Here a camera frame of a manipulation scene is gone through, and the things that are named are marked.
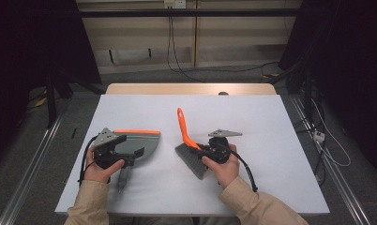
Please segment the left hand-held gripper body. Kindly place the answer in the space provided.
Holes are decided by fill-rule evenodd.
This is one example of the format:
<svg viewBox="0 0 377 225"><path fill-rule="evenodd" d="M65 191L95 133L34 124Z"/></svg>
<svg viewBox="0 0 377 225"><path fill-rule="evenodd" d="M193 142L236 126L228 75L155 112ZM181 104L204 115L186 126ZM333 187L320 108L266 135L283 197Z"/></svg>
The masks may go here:
<svg viewBox="0 0 377 225"><path fill-rule="evenodd" d="M95 138L93 141L95 162L103 169L109 168L120 159L125 160L124 168L133 166L136 159L134 154L117 153L115 151L117 145L110 145L110 140L113 135L117 134L105 127Z"/></svg>

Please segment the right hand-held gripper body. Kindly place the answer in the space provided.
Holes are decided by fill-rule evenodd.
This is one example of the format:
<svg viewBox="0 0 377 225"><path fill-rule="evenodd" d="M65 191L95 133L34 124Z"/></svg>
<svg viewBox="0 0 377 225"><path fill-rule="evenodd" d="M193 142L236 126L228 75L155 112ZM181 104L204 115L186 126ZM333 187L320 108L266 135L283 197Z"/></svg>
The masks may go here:
<svg viewBox="0 0 377 225"><path fill-rule="evenodd" d="M242 133L225 129L217 129L210 132L208 136L210 139L208 141L208 145L204 147L204 154L218 164L223 164L229 159L232 152L227 138L242 136Z"/></svg>

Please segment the grey dustpan with orange edge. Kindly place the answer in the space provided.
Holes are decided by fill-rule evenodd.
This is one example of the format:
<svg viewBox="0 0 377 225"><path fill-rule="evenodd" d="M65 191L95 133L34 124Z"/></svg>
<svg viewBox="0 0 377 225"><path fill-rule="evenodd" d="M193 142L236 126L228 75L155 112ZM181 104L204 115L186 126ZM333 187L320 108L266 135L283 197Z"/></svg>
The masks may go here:
<svg viewBox="0 0 377 225"><path fill-rule="evenodd" d="M120 170L118 176L118 191L122 193L127 187L133 169L141 168L151 158L158 147L160 138L159 130L150 129L115 129L116 135L126 135L127 139L115 147L118 154L133 154L136 150L143 149L143 155L135 159L133 166Z"/></svg>

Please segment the grey brush with orange handle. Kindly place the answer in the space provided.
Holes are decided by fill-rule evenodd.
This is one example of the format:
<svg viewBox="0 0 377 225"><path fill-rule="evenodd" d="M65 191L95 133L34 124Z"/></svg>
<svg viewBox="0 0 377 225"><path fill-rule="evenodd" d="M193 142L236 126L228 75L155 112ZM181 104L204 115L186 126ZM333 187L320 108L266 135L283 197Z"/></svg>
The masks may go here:
<svg viewBox="0 0 377 225"><path fill-rule="evenodd" d="M193 174L198 179L203 180L206 168L202 163L202 160L199 158L201 148L188 135L184 112L181 108L177 109L177 119L183 142L175 147L175 152L178 156L180 156Z"/></svg>

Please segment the person's left hand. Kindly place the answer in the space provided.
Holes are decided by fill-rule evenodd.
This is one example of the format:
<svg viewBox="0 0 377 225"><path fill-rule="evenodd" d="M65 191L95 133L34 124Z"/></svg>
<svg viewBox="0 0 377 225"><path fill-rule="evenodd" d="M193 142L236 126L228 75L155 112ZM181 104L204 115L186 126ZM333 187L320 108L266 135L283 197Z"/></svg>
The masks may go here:
<svg viewBox="0 0 377 225"><path fill-rule="evenodd" d="M109 168L103 169L99 167L94 160L94 150L94 147L90 147L86 153L83 178L88 181L96 181L107 184L109 178L125 165L125 160L120 159Z"/></svg>

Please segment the person's right hand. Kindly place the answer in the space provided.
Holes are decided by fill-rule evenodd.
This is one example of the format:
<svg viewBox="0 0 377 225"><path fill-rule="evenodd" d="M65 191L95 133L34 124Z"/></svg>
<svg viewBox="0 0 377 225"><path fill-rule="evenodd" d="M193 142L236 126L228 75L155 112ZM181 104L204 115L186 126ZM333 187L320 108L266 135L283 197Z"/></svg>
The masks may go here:
<svg viewBox="0 0 377 225"><path fill-rule="evenodd" d="M223 164L218 164L209 157L202 157L202 162L214 172L222 188L229 186L239 175L239 160L233 153L229 155L229 159Z"/></svg>

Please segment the white table cover board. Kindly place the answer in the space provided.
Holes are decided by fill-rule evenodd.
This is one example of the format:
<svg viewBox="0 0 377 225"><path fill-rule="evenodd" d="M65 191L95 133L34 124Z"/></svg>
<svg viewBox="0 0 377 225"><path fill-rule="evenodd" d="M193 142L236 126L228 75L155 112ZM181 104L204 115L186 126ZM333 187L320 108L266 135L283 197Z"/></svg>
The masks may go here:
<svg viewBox="0 0 377 225"><path fill-rule="evenodd" d="M133 169L120 193L111 182L107 209L124 216L216 216L231 210L218 198L212 172L198 179L175 153L182 142L176 111L184 112L188 135L206 143L218 128L241 132L230 137L244 162L240 174L253 178L259 190L288 204L302 215L326 214L329 208L278 95L104 95L85 137L103 128L155 129L159 143L141 168Z"/></svg>

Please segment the wooden table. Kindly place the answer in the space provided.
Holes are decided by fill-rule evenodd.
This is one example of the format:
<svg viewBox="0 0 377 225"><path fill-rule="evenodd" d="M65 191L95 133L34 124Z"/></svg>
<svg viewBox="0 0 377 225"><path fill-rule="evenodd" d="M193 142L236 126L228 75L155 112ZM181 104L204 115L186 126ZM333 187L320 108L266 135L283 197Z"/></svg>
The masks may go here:
<svg viewBox="0 0 377 225"><path fill-rule="evenodd" d="M269 83L112 83L107 95L275 95Z"/></svg>

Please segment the black curtain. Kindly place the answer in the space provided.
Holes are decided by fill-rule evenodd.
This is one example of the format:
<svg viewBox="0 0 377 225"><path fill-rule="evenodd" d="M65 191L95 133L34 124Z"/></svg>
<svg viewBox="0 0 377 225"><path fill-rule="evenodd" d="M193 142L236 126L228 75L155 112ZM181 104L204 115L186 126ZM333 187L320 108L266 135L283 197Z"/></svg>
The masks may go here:
<svg viewBox="0 0 377 225"><path fill-rule="evenodd" d="M101 83L77 0L0 0L0 156L29 92L47 78L60 93L68 83Z"/></svg>
<svg viewBox="0 0 377 225"><path fill-rule="evenodd" d="M342 124L377 169L377 0L302 0L279 66L309 47L309 68Z"/></svg>

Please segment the black horizontal bar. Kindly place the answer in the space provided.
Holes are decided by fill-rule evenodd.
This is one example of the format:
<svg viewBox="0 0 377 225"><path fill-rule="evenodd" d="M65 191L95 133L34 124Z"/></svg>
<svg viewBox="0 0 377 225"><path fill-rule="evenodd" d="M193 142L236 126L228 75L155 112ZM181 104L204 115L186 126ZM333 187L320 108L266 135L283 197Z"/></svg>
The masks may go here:
<svg viewBox="0 0 377 225"><path fill-rule="evenodd" d="M303 11L298 8L260 9L118 9L81 10L84 18L120 17L285 17L297 16Z"/></svg>

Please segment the metal floor rail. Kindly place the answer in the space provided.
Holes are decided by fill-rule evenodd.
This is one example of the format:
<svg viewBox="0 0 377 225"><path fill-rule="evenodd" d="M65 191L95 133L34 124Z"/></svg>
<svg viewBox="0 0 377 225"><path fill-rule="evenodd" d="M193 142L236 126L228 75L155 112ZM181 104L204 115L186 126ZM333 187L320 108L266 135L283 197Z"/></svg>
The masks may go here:
<svg viewBox="0 0 377 225"><path fill-rule="evenodd" d="M56 135L62 117L58 116L54 122L46 129L46 132L30 161L28 168L23 174L23 178L20 180L18 186L14 190L6 208L4 209L0 217L0 225L14 225L17 216L19 215L23 203L29 193L33 182L35 181L39 168L46 157L50 146L52 145L54 136Z"/></svg>
<svg viewBox="0 0 377 225"><path fill-rule="evenodd" d="M300 97L291 97L291 101L294 104L300 118L302 119L303 125L307 130L311 141L315 145L319 159L324 163L325 169L328 171L331 180L335 184L339 195L341 196L349 213L354 219L355 224L370 225L369 219L360 201L357 199L349 183L346 181L342 172L340 171L341 165L335 162L326 146L322 147L322 145L313 138L313 132L311 132L310 129L312 128L314 131L316 131L316 127L305 116L304 104L302 103Z"/></svg>

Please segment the white wall socket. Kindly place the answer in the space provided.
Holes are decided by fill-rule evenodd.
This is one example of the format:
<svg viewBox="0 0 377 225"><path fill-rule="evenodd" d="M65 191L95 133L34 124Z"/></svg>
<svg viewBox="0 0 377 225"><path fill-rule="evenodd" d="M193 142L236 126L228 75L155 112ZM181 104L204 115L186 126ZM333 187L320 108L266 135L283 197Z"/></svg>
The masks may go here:
<svg viewBox="0 0 377 225"><path fill-rule="evenodd" d="M187 7L186 0L164 0L165 8L183 9Z"/></svg>

